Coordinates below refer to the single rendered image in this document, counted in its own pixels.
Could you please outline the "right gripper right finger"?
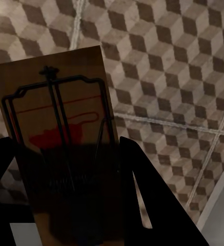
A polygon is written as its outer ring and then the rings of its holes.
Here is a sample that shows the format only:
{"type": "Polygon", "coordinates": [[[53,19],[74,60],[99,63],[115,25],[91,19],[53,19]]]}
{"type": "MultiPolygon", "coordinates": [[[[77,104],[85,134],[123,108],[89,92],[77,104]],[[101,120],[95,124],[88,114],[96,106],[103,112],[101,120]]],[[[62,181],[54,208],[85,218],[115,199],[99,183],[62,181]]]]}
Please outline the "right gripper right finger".
{"type": "Polygon", "coordinates": [[[139,144],[119,138],[125,246],[210,246],[139,144]],[[142,225],[135,175],[152,229],[142,225]]]}

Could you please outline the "mousetrap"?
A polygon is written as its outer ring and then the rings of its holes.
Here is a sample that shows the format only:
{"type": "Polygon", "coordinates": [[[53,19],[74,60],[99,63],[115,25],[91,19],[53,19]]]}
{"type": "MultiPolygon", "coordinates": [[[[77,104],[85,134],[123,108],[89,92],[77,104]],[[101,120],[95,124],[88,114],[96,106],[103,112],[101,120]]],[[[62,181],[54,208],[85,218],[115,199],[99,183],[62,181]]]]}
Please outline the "mousetrap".
{"type": "Polygon", "coordinates": [[[125,246],[100,45],[0,64],[0,109],[43,246],[125,246]]]}

